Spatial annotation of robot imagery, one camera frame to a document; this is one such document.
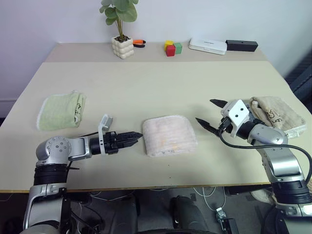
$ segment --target white router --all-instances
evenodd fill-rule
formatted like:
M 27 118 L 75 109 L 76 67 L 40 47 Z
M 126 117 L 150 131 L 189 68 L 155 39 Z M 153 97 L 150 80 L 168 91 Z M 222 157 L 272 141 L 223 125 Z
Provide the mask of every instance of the white router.
M 225 42 L 217 40 L 204 40 L 192 38 L 189 48 L 192 50 L 200 50 L 218 55 L 224 55 L 228 45 Z

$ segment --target beige tabletop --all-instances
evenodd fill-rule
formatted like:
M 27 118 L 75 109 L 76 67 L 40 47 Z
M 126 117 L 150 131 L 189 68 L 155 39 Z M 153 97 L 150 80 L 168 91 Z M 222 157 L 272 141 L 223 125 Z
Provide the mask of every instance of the beige tabletop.
M 199 143 L 197 152 L 150 158 L 141 138 L 118 154 L 74 162 L 73 166 L 80 170 L 69 173 L 67 185 L 71 191 L 268 183 L 256 150 L 229 148 L 196 122 L 195 117 L 199 117 L 212 126 L 219 124 L 220 109 L 209 102 L 212 98 L 283 98 L 308 125 L 301 137 L 289 143 L 312 152 L 311 114 L 260 50 L 245 52 L 245 56 L 244 52 L 220 56 L 184 46 L 180 58 L 167 58 L 159 44 L 149 46 L 154 49 L 138 48 L 129 60 L 115 58 L 105 44 L 56 46 L 0 127 L 1 192 L 29 190 L 37 161 L 35 150 L 42 141 L 52 136 L 78 137 L 96 132 L 105 113 L 114 117 L 110 130 L 117 133 L 141 132 L 146 119 L 185 116 L 194 128 Z M 103 53 L 112 61 L 105 60 L 99 48 L 105 49 Z M 87 96 L 80 126 L 38 131 L 36 119 L 44 99 L 72 90 Z M 234 144 L 248 145 L 239 138 L 225 138 Z M 308 160 L 300 152 L 293 152 L 306 175 Z

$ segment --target green leaf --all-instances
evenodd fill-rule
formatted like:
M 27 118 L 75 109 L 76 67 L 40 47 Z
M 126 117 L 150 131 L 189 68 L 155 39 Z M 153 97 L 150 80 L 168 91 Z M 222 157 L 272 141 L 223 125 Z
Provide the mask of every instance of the green leaf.
M 113 19 L 107 18 L 105 22 L 106 22 L 107 25 L 111 25 L 111 24 L 113 24 L 116 20 L 117 20 L 117 17 L 116 17 L 116 18 L 113 18 Z
M 107 7 L 109 7 L 109 5 L 102 6 L 102 7 L 99 9 L 99 12 L 100 12 L 100 13 L 103 13 Z
M 106 8 L 105 15 L 107 16 L 107 18 L 110 18 L 110 19 L 116 18 L 117 14 L 116 14 L 115 8 L 112 8 L 112 7 Z
M 137 19 L 137 11 L 135 6 L 130 3 L 127 11 L 119 11 L 116 9 L 118 17 L 124 22 L 134 22 Z
M 130 0 L 112 0 L 112 4 L 119 10 L 119 11 L 126 11 L 128 10 Z
M 110 5 L 110 4 L 112 4 L 112 0 L 102 0 L 101 4 L 102 4 L 102 6 Z

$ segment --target red block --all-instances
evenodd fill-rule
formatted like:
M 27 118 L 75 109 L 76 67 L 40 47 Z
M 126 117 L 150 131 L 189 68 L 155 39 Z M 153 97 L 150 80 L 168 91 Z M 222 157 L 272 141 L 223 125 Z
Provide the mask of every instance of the red block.
M 176 53 L 176 47 L 174 45 L 168 45 L 166 49 L 167 56 L 174 56 Z

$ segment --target green towel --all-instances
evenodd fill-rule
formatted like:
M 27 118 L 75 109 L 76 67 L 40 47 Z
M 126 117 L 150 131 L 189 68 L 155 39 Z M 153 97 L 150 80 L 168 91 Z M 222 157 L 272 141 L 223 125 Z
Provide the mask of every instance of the green towel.
M 37 128 L 42 131 L 51 131 L 78 127 L 85 99 L 86 96 L 78 92 L 51 95 L 42 105 L 37 118 Z

